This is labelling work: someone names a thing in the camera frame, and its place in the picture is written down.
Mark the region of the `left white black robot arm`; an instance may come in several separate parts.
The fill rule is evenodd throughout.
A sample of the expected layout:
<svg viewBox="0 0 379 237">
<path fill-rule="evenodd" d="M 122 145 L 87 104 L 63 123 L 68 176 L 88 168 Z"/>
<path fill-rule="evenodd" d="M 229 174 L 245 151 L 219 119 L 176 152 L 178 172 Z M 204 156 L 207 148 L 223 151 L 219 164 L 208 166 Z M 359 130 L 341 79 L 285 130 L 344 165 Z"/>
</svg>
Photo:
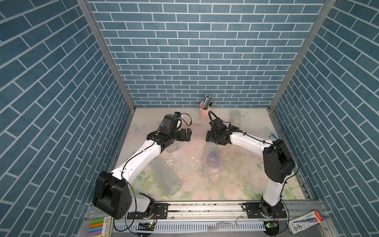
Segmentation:
<svg viewBox="0 0 379 237">
<path fill-rule="evenodd" d="M 95 181 L 93 205 L 115 220 L 128 213 L 153 215 L 155 200 L 145 194 L 136 195 L 132 183 L 141 171 L 175 141 L 189 142 L 190 128 L 181 128 L 182 113 L 164 116 L 157 130 L 147 135 L 141 148 L 126 162 L 111 172 L 101 172 Z"/>
</svg>

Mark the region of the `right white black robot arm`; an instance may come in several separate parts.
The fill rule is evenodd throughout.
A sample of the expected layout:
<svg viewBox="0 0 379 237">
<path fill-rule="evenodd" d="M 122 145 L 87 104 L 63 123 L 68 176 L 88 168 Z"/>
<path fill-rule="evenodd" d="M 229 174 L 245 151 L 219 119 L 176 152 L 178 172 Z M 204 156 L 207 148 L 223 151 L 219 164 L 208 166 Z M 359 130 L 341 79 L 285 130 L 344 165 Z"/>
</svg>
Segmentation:
<svg viewBox="0 0 379 237">
<path fill-rule="evenodd" d="M 264 140 L 250 135 L 234 125 L 225 122 L 213 112 L 208 112 L 211 130 L 207 132 L 206 142 L 226 146 L 241 146 L 257 155 L 264 162 L 264 171 L 268 177 L 266 190 L 261 198 L 261 214 L 272 217 L 281 209 L 282 191 L 286 181 L 291 178 L 296 161 L 283 140 Z"/>
</svg>

